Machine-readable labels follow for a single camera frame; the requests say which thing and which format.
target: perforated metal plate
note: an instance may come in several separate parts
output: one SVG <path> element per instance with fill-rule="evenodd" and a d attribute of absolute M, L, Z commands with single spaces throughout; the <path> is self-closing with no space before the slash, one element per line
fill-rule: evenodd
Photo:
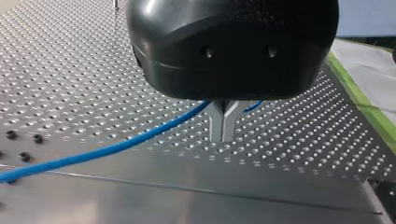
<path fill-rule="evenodd" d="M 1 17 L 0 132 L 19 137 L 0 136 L 0 163 L 23 165 L 21 152 L 39 162 L 89 151 L 198 105 L 163 96 L 146 82 L 124 9 L 125 1 L 116 12 L 105 0 L 34 0 Z M 45 136 L 42 145 L 33 142 L 37 133 Z M 147 162 L 136 163 L 148 157 L 396 180 L 394 155 L 326 65 L 309 91 L 241 116 L 231 143 L 210 143 L 202 114 L 128 152 L 63 171 L 130 180 L 128 170 L 147 169 Z"/>

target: metal table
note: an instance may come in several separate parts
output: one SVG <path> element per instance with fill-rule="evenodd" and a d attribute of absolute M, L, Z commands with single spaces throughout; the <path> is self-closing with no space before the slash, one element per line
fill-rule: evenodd
<path fill-rule="evenodd" d="M 122 141 L 199 104 L 145 81 L 119 7 L 32 0 L 0 17 L 0 133 L 18 135 L 0 136 L 3 169 L 25 165 L 22 152 L 35 163 Z M 204 113 L 118 155 L 2 185 L 0 220 L 379 222 L 361 182 L 395 181 L 396 159 L 327 65 L 304 94 L 241 116 L 231 143 L 210 143 L 208 126 Z"/>

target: black screw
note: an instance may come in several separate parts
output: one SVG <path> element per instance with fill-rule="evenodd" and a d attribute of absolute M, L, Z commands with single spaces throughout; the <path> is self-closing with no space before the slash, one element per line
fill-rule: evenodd
<path fill-rule="evenodd" d="M 32 156 L 29 154 L 29 152 L 22 152 L 20 154 L 20 158 L 23 162 L 29 162 L 32 159 Z"/>
<path fill-rule="evenodd" d="M 8 138 L 8 139 L 14 140 L 17 138 L 17 136 L 18 135 L 15 131 L 11 130 L 11 131 L 6 132 L 6 138 Z"/>
<path fill-rule="evenodd" d="M 42 144 L 44 141 L 44 138 L 41 134 L 35 134 L 33 136 L 33 141 L 35 141 L 36 144 Z"/>

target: green tape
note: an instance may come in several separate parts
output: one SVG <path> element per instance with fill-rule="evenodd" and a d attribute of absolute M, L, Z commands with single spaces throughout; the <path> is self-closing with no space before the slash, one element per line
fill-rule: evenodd
<path fill-rule="evenodd" d="M 396 154 L 396 126 L 378 107 L 371 104 L 370 100 L 361 92 L 359 86 L 356 85 L 348 71 L 341 65 L 332 52 L 330 52 L 328 57 L 328 65 L 341 81 L 341 84 L 346 89 L 346 92 L 356 107 L 369 120 L 393 153 Z"/>

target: blue cable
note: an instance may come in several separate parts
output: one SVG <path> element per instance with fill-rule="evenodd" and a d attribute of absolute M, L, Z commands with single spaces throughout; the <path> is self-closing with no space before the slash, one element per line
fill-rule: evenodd
<path fill-rule="evenodd" d="M 107 147 L 100 147 L 100 148 L 96 149 L 95 151 L 82 153 L 82 154 L 78 154 L 75 156 L 64 157 L 64 158 L 61 158 L 61 159 L 55 160 L 55 161 L 46 161 L 46 162 L 38 163 L 35 165 L 25 166 L 25 167 L 21 167 L 21 168 L 16 168 L 11 171 L 6 171 L 6 172 L 0 174 L 0 183 L 13 181 L 13 180 L 19 179 L 24 176 L 36 175 L 39 173 L 47 172 L 47 171 L 54 170 L 54 169 L 59 169 L 59 168 L 65 167 L 65 166 L 78 164 L 78 163 L 82 163 L 85 161 L 96 160 L 96 159 L 99 159 L 99 158 L 102 158 L 105 156 L 109 156 L 109 155 L 121 152 L 121 151 L 126 150 L 130 147 L 137 146 L 145 141 L 148 141 L 149 139 L 153 138 L 154 136 L 156 136 L 160 133 L 163 133 L 163 132 L 166 132 L 172 128 L 175 128 L 177 125 L 185 122 L 186 120 L 193 118 L 194 116 L 199 114 L 202 110 L 204 110 L 205 107 L 209 104 L 210 104 L 210 102 L 205 101 L 205 102 L 201 103 L 199 106 L 197 106 L 196 108 L 194 108 L 193 110 L 191 110 L 190 112 L 187 112 L 186 114 L 184 114 L 178 118 L 175 118 L 175 119 L 161 125 L 160 127 L 152 129 L 146 133 L 142 133 L 142 134 L 134 137 L 133 139 L 130 139 L 130 140 L 127 140 L 124 142 L 120 142 L 120 143 L 117 143 L 117 144 L 114 144 L 111 146 L 107 146 Z"/>
<path fill-rule="evenodd" d="M 248 113 L 248 112 L 250 112 L 250 111 L 256 109 L 257 107 L 259 107 L 259 105 L 260 105 L 261 103 L 262 103 L 262 101 L 259 101 L 259 102 L 257 102 L 256 104 L 251 105 L 249 108 L 247 108 L 247 109 L 244 110 L 244 113 Z"/>

